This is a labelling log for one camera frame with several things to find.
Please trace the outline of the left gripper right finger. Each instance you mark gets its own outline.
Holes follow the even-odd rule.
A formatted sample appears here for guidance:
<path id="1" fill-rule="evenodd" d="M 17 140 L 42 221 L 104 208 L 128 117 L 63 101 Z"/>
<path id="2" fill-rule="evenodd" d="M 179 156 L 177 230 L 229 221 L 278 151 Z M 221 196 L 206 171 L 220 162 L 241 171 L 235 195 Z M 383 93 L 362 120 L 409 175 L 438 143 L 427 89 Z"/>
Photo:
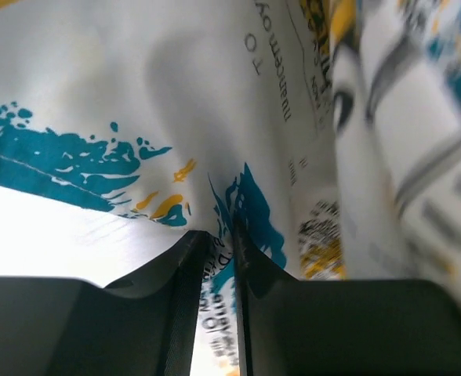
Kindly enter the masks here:
<path id="1" fill-rule="evenodd" d="M 243 375 L 461 375 L 461 312 L 425 280 L 297 280 L 234 223 Z"/>

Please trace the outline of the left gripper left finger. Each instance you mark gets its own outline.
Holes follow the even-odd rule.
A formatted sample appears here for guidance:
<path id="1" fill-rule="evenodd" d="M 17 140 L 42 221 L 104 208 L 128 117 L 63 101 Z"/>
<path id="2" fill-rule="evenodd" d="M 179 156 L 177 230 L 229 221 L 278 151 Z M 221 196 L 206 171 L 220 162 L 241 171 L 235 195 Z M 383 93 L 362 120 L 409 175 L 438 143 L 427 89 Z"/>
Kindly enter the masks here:
<path id="1" fill-rule="evenodd" d="M 100 288 L 0 277 L 0 375 L 187 375 L 206 233 Z"/>

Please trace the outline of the colourful printed shorts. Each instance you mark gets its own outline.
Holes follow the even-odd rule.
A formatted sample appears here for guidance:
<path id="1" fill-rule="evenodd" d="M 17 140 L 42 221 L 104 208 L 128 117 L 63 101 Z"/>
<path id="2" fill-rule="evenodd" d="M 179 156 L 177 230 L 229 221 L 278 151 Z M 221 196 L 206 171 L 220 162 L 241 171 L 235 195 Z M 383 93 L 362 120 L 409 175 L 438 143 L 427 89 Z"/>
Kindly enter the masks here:
<path id="1" fill-rule="evenodd" d="M 461 312 L 461 1 L 0 1 L 0 277 L 103 288 L 206 233 L 187 375 L 243 375 L 236 221 Z"/>

